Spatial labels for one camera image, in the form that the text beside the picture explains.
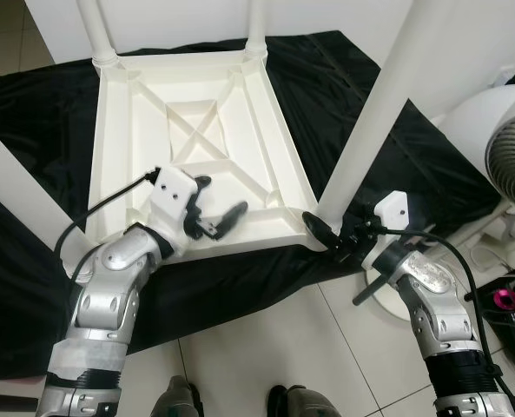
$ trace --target black fabric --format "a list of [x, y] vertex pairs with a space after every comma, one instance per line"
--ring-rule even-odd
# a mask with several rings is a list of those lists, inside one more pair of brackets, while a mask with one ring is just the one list
[[[201, 43], [132, 55], [243, 45]], [[337, 31], [271, 37], [267, 45], [267, 72], [319, 198], [379, 68]], [[98, 83], [90, 60], [0, 77], [0, 140], [71, 217], [87, 208]], [[499, 200], [410, 102], [345, 218], [355, 220], [363, 204], [393, 189], [409, 194], [415, 228], [436, 224], [443, 234], [488, 214]], [[358, 268], [352, 257], [336, 265], [302, 247], [163, 267], [142, 291], [130, 352], [266, 308]], [[0, 379], [44, 373], [65, 322], [68, 285], [50, 251], [0, 204]]]

